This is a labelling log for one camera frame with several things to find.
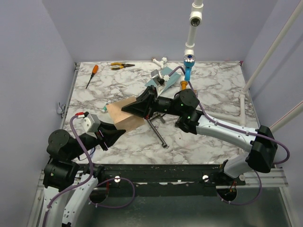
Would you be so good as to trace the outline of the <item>brown paper letter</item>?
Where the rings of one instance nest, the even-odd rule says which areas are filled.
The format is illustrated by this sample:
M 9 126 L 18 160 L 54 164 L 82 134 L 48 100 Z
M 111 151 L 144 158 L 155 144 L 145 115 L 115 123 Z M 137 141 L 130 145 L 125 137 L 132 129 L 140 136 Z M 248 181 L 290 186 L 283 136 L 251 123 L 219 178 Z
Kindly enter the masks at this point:
M 122 107 L 134 101 L 136 101 L 136 98 L 132 96 L 107 105 L 107 111 L 113 121 L 113 124 L 118 130 L 126 130 L 126 132 L 130 132 L 145 125 L 143 118 L 122 111 Z

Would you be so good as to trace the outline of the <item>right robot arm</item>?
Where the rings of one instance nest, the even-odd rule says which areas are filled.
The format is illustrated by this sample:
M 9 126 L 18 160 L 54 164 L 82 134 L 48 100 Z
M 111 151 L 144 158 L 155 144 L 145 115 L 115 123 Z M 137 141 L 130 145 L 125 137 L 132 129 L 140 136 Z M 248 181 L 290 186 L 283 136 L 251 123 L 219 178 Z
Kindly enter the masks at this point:
M 199 100 L 191 89 L 181 90 L 173 98 L 166 98 L 159 96 L 154 86 L 148 86 L 134 102 L 121 110 L 146 120 L 155 112 L 178 116 L 175 125 L 183 132 L 214 137 L 244 150 L 244 154 L 223 162 L 218 173 L 218 181 L 223 185 L 229 185 L 250 170 L 260 173 L 271 171 L 277 144 L 268 127 L 254 129 L 220 122 L 197 110 L 198 104 Z

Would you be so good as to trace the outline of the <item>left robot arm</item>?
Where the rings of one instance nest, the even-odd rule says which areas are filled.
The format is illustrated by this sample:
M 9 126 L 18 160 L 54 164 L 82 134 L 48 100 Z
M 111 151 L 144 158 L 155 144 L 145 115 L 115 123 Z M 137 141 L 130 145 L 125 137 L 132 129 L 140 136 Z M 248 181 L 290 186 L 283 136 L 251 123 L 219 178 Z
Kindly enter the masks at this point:
M 89 151 L 97 146 L 107 151 L 126 131 L 102 121 L 85 121 L 87 130 L 81 135 L 70 121 L 73 134 L 59 129 L 49 136 L 41 227 L 74 226 L 93 189 L 102 184 L 108 189 L 111 179 L 104 174 L 104 166 L 93 164 Z

